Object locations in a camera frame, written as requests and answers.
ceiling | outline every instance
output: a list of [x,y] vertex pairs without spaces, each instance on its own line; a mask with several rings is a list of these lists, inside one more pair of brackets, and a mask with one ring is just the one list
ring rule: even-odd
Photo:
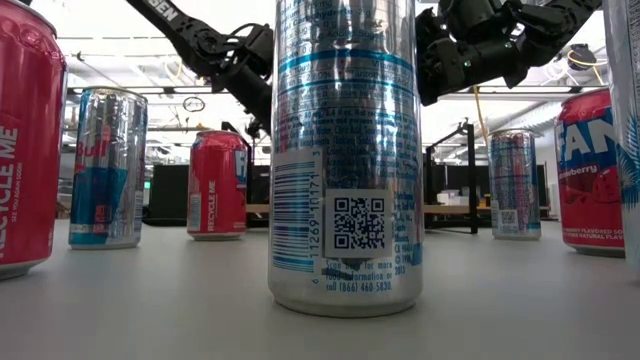
[[[212,25],[216,30],[229,33],[245,23],[269,23],[273,26],[276,1],[265,0],[173,0],[185,13]],[[416,13],[433,4],[416,4]],[[88,85],[135,86],[193,86],[198,85],[195,75],[180,65],[172,45],[153,25],[138,14],[125,0],[34,0],[32,7],[41,12],[57,28],[59,44],[70,66],[70,87]],[[600,59],[606,58],[604,25],[601,12],[596,13],[571,43],[586,43]],[[606,82],[606,66],[600,67]],[[598,85],[592,71],[567,70],[566,60],[543,68],[531,69],[523,85]],[[486,85],[504,85],[501,79]],[[207,106],[199,113],[187,112],[182,104],[187,95],[150,95],[150,126],[175,127],[201,124],[219,128],[222,121],[243,129],[250,117],[230,95],[202,94]],[[522,101],[485,100],[481,96],[481,110],[488,126],[505,126],[505,118],[537,103]],[[66,112],[67,123],[74,120],[74,112]],[[421,109],[423,143],[432,143],[455,129],[465,118],[474,122],[478,118],[475,101],[440,100]],[[535,125],[536,119],[527,120]],[[154,133],[150,138],[166,143],[189,143],[194,132]]]

nutrition label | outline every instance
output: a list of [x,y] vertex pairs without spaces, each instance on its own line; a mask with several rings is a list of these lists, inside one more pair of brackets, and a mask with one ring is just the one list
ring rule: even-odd
[[[389,292],[422,261],[415,19],[408,4],[278,1],[274,163],[281,179],[316,184],[322,210],[288,209],[282,201],[290,199],[283,192],[290,184],[278,184],[280,219],[303,229],[279,225],[273,244],[280,254],[288,246],[287,257],[272,264],[314,274],[323,291]],[[317,196],[302,187],[304,198],[296,190],[296,201]],[[291,256],[293,245],[300,257]]]

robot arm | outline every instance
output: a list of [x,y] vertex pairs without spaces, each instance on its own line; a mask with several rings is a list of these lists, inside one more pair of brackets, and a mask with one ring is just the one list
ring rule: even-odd
[[[255,116],[247,132],[271,134],[274,34],[247,24],[230,35],[185,15],[169,0],[127,0],[171,41],[184,64],[229,91]],[[499,77],[518,85],[532,66],[548,63],[587,22],[602,0],[551,0],[545,6],[520,0],[440,0],[416,18],[417,80],[423,105],[439,96]],[[524,30],[514,36],[516,26]],[[246,37],[236,36],[251,27]]]

energy drink can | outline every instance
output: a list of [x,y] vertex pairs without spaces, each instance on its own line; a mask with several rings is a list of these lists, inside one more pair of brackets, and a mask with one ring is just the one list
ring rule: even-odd
[[146,132],[144,97],[107,87],[82,93],[71,248],[127,248],[140,242]]
[[422,291],[414,6],[277,1],[269,288],[287,308],[386,315]]
[[56,31],[0,0],[0,280],[51,255],[67,65]]
[[624,256],[609,89],[567,100],[556,120],[562,237],[580,253]]
[[640,1],[603,4],[627,262],[640,272]]
[[238,238],[247,229],[247,147],[229,131],[203,131],[191,147],[187,233]]
[[489,135],[491,225],[496,239],[540,239],[534,135],[499,130]]

aluminum can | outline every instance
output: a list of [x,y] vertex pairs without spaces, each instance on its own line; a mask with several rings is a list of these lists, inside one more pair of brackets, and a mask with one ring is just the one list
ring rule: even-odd
[[277,1],[269,288],[287,308],[387,315],[422,291],[414,6]]
[[225,240],[247,229],[247,147],[229,131],[199,132],[191,147],[187,232]]
[[496,239],[540,239],[538,171],[533,132],[498,130],[489,135],[491,225]]
[[67,66],[42,16],[0,0],[0,280],[51,254]]
[[624,256],[609,89],[566,101],[555,124],[562,237],[578,252]]
[[71,200],[72,249],[140,242],[147,99],[124,89],[87,88],[80,100]]
[[627,262],[640,272],[640,2],[609,0],[603,4],[610,91],[618,137],[618,182]]

